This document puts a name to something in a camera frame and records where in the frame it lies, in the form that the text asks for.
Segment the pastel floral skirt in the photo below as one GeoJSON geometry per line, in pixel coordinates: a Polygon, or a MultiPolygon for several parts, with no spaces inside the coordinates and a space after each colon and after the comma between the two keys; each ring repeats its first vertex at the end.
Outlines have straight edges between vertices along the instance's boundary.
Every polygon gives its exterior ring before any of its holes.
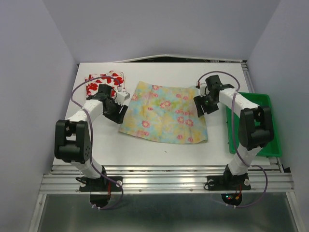
{"type": "Polygon", "coordinates": [[[198,144],[208,139],[204,117],[198,117],[195,87],[163,87],[140,81],[119,132],[169,144],[198,144]]]}

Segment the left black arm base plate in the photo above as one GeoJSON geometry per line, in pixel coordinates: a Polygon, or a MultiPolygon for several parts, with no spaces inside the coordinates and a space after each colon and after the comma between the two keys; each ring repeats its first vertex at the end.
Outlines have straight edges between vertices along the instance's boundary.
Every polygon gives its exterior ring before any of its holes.
{"type": "Polygon", "coordinates": [[[76,177],[75,180],[80,184],[80,192],[121,192],[118,185],[103,177],[90,179],[83,176],[76,177]]]}

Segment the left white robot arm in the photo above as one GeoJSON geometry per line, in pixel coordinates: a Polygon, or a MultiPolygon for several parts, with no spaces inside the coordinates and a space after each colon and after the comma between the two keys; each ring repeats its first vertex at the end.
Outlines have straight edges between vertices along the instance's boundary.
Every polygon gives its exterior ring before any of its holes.
{"type": "Polygon", "coordinates": [[[90,183],[96,190],[105,189],[108,179],[104,176],[104,167],[92,158],[92,122],[103,115],[122,124],[128,109],[125,101],[129,98],[130,94],[121,87],[114,90],[110,85],[100,84],[98,91],[88,96],[84,105],[72,101],[80,107],[74,115],[56,123],[55,158],[79,169],[85,178],[91,179],[90,183]]]}

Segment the red poppy print skirt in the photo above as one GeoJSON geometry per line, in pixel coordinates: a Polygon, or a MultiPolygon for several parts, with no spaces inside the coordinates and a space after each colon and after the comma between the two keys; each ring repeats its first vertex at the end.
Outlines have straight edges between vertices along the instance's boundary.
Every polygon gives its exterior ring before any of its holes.
{"type": "Polygon", "coordinates": [[[123,72],[109,71],[108,73],[90,74],[85,80],[91,80],[85,84],[86,97],[95,95],[98,92],[100,84],[107,84],[113,88],[111,96],[115,98],[115,89],[120,85],[122,90],[125,90],[125,74],[123,72]]]}

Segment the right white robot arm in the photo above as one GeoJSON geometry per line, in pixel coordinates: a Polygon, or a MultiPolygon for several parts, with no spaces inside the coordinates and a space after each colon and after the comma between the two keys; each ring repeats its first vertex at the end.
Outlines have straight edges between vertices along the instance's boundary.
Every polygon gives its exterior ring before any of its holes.
{"type": "Polygon", "coordinates": [[[247,173],[251,162],[258,152],[274,139],[272,111],[269,106],[260,106],[239,93],[237,87],[223,84],[218,75],[211,75],[202,83],[198,80],[196,88],[199,95],[194,97],[198,117],[217,111],[221,103],[231,110],[232,132],[235,132],[234,116],[239,118],[238,140],[232,141],[236,154],[227,165],[229,173],[222,177],[223,185],[232,189],[239,184],[239,176],[247,173]]]}

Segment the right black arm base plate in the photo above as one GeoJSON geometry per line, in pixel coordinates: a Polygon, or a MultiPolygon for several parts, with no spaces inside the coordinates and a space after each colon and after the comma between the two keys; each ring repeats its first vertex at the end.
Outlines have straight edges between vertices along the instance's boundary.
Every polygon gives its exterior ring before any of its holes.
{"type": "Polygon", "coordinates": [[[204,183],[204,189],[209,191],[236,191],[251,190],[248,175],[242,176],[223,176],[209,175],[206,177],[207,182],[204,183]]]}

